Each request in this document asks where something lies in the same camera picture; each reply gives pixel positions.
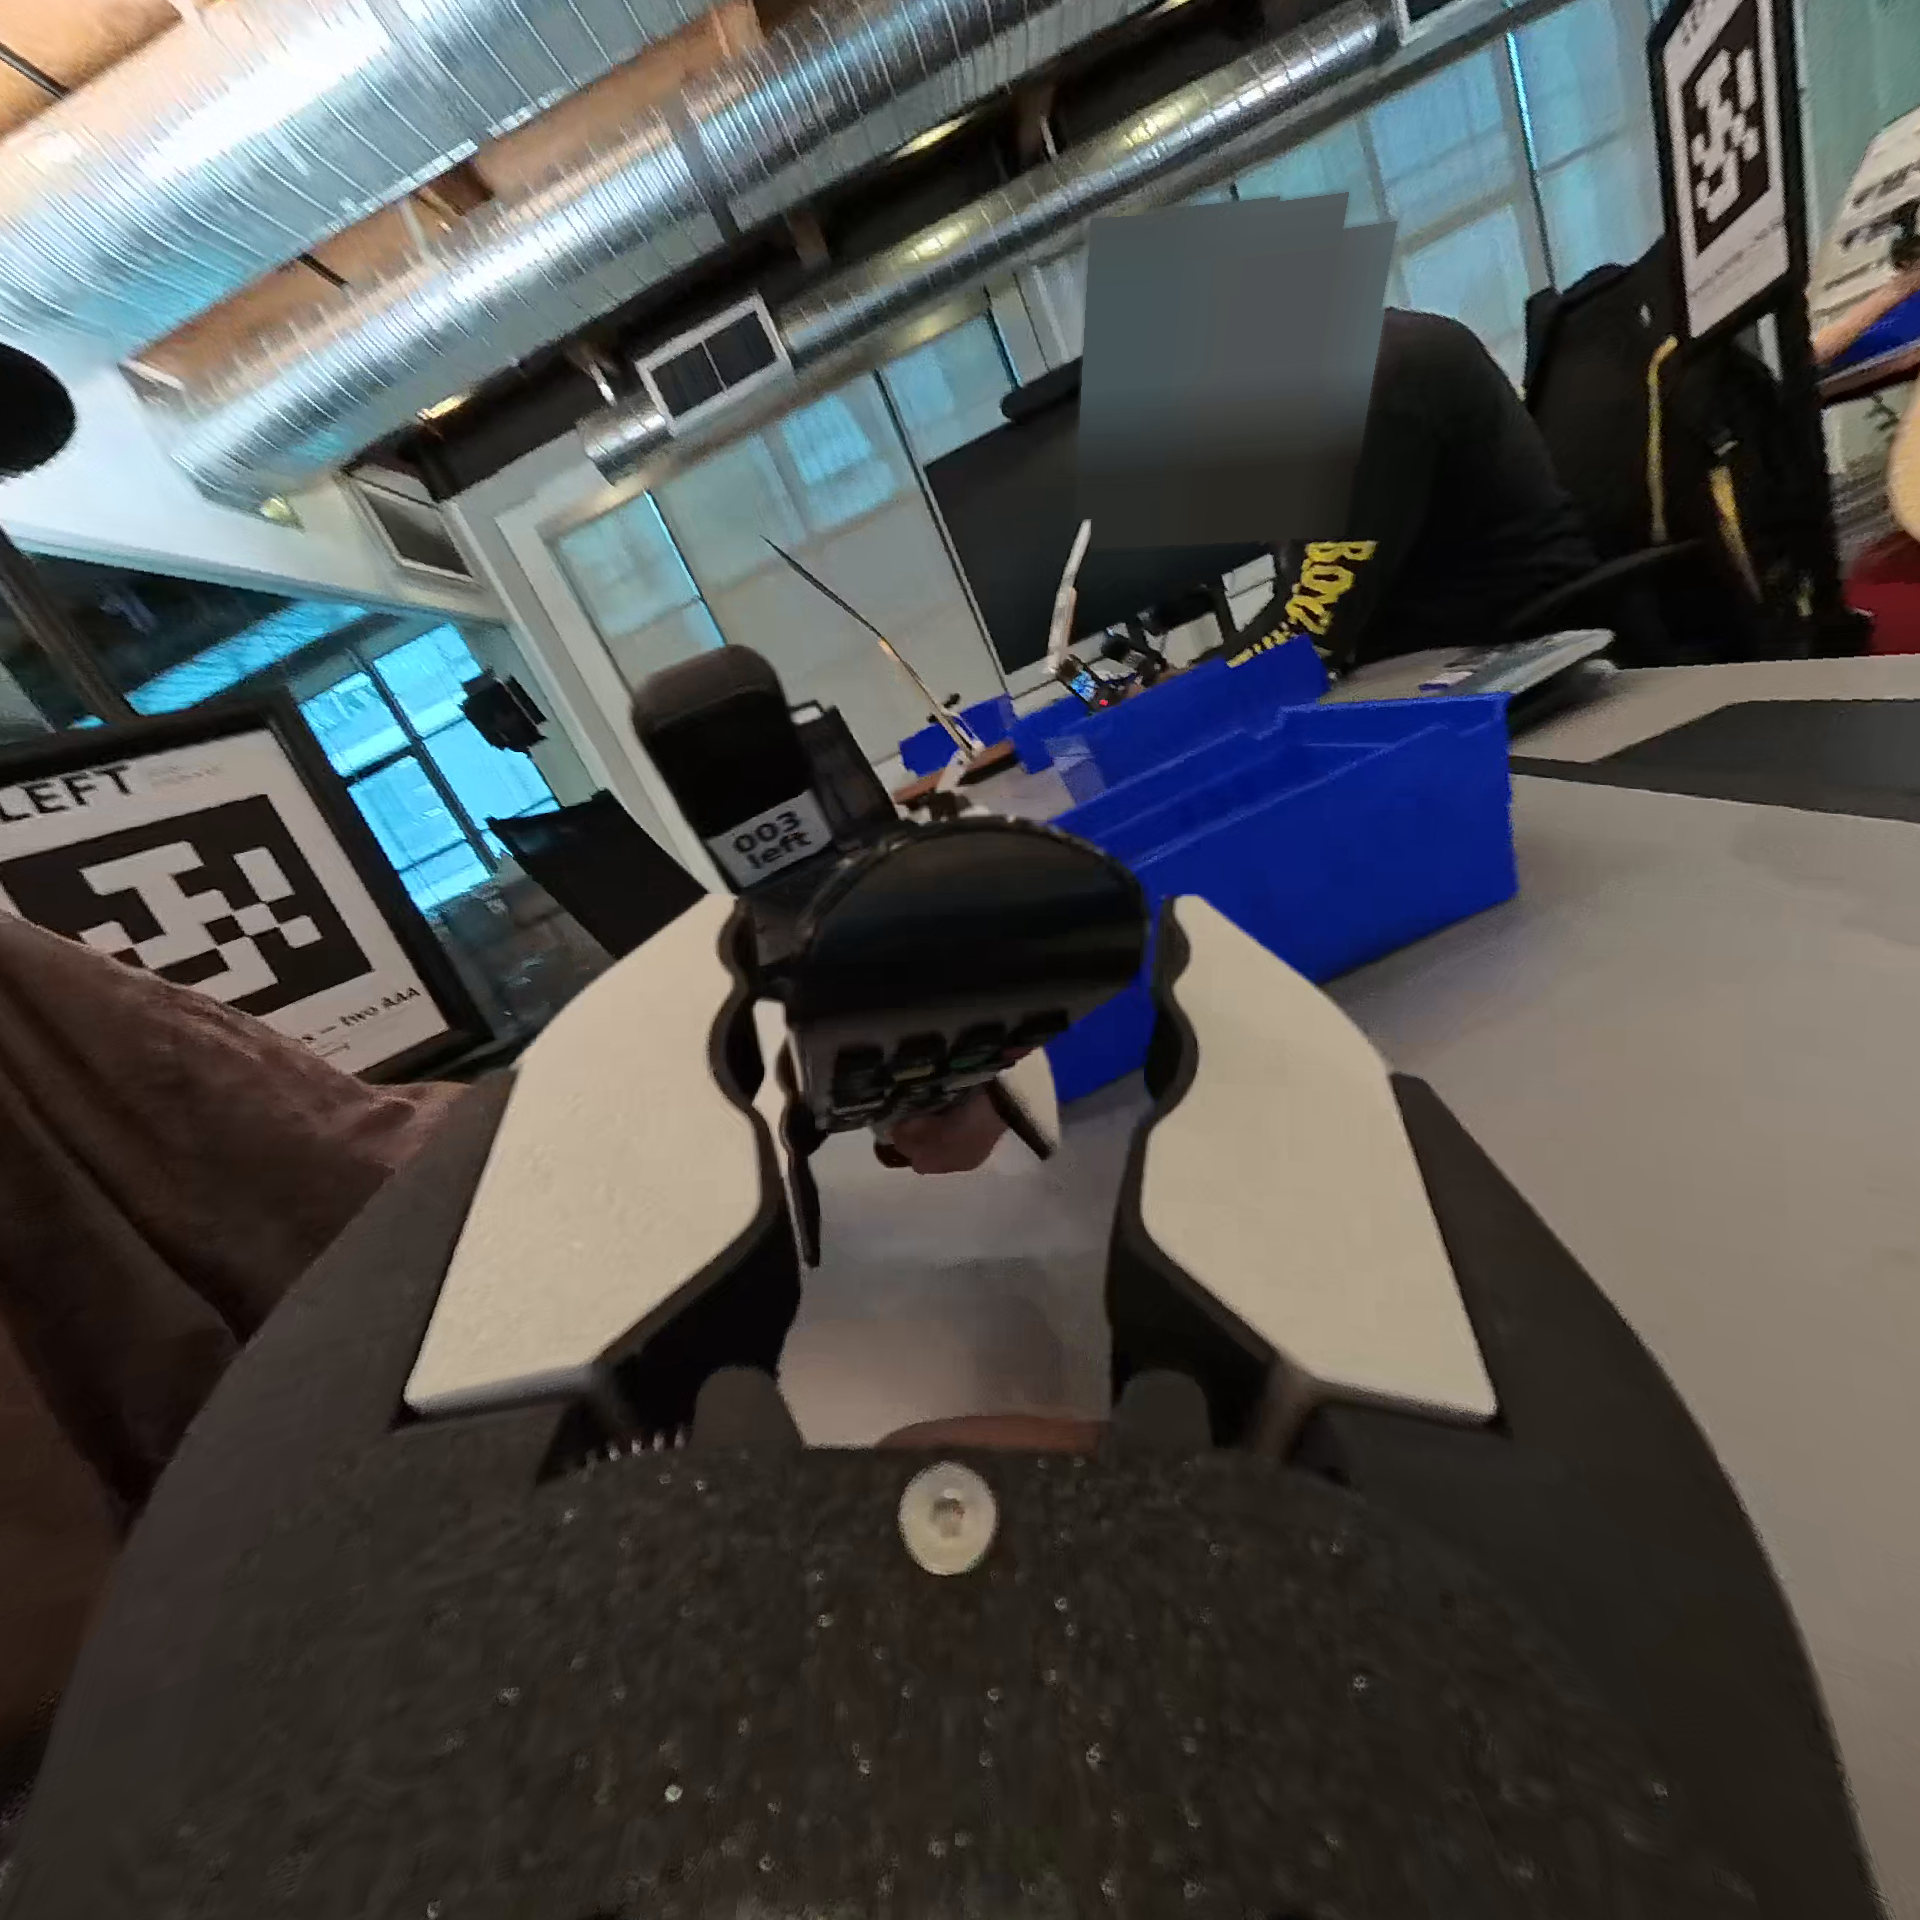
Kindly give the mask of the grey desk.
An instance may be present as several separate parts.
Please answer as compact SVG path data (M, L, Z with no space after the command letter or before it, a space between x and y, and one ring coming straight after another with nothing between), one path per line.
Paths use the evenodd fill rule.
M1521 894L1335 985L1681 1388L1807 1633L1894 1916L1915 1916L1915 826L1515 784ZM815 1161L785 1350L805 1438L1093 1412L1136 1083L1048 1164Z

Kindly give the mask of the black fuzzy round object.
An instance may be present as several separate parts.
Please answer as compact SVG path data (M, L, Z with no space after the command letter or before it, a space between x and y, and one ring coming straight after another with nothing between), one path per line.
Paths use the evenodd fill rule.
M8 344L0 346L0 377L0 473L11 481L67 451L79 409L55 371Z

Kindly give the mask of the blue plastic bin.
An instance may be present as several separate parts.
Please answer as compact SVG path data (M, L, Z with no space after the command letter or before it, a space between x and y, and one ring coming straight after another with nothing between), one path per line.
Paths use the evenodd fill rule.
M1273 714L1318 705L1331 675L1311 638L1195 663L1109 710L1061 699L1013 726L1027 772L1090 761L1107 784L1150 772L1205 743L1259 732Z
M1053 823L1328 983L1521 889L1502 692L1138 722L1056 755Z

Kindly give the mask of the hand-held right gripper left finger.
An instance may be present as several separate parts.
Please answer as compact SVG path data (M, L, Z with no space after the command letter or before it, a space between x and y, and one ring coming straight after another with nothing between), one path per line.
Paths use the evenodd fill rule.
M693 1427L711 1376L781 1378L801 1254L752 926L707 896L522 1057L402 1402L568 1402L606 1433Z

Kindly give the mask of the black remote control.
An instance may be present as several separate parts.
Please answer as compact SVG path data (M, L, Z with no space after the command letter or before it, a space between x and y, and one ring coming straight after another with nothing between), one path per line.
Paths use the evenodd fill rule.
M949 1110L1129 990L1149 921L1127 867L1050 826L889 834L834 870L774 961L801 1110L824 1137Z

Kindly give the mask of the person's left hand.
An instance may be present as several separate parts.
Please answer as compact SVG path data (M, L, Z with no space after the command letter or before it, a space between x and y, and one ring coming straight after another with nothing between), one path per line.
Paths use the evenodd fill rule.
M875 1132L873 1152L888 1168L949 1177L981 1168L1006 1135L993 1092L975 1089L938 1111L911 1111Z

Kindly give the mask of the black monitor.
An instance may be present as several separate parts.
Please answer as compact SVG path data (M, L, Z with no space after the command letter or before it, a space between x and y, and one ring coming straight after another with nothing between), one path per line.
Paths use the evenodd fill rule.
M1038 666L1054 600L1083 514L1078 503L1078 398L1056 398L926 467L958 567L1005 670ZM1237 570L1270 562L1259 544L1121 546L1093 532L1074 579L1073 635L1135 617L1165 625L1215 609Z

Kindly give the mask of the thin silver ventilation duct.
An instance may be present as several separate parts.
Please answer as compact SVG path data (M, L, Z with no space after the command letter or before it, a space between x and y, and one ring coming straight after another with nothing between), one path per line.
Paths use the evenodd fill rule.
M590 416L583 456L611 486L664 473L922 346L935 321L969 319L994 283L1082 248L1093 220L1224 185L1558 9L1472 2L1409 22L1390 6L1333 7L810 288L771 321L776 368L686 422L662 401Z

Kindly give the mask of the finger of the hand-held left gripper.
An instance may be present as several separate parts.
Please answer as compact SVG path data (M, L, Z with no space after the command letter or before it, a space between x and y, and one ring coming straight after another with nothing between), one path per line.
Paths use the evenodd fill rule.
M1061 1147L1061 1103L1043 1049L1030 1049L1000 1068L986 1095L1002 1129L1037 1161L1053 1161Z
M757 999L752 1022L761 1068L752 1105L774 1142L776 1172L781 1176L801 1271L810 1273L819 1266L824 1250L824 1204L813 1171L824 1137L801 1091L798 1062L783 1003Z

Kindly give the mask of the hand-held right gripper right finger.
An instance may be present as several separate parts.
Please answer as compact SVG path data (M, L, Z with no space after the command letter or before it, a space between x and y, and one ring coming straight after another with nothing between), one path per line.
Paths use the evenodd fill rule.
M1288 1455L1362 1409L1501 1412L1376 1047L1198 896L1161 910L1145 1111L1109 1242L1112 1418L1152 1404L1222 1449Z

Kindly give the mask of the black white marker board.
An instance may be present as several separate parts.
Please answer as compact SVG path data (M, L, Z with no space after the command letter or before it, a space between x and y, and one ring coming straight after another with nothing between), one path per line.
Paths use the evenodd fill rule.
M1809 283L1793 6L1663 6L1646 62L1674 315L1714 344Z
M493 1040L281 692L3 752L3 907L366 1081Z

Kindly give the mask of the grey laptop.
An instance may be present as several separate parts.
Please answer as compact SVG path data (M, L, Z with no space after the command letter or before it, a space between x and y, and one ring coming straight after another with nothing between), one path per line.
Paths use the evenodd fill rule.
M1552 632L1469 649L1431 649L1365 666L1341 680L1322 699L1333 705L1504 699L1512 737L1571 714L1614 682L1618 633L1613 628Z

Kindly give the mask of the white air vent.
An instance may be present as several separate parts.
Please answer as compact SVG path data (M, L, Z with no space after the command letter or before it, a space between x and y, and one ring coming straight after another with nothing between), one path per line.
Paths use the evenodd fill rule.
M664 430L680 440L715 412L793 377L793 360L768 302L750 296L638 358L635 372Z
M353 470L343 488L398 570L463 587L481 586L441 503L417 475L386 467Z

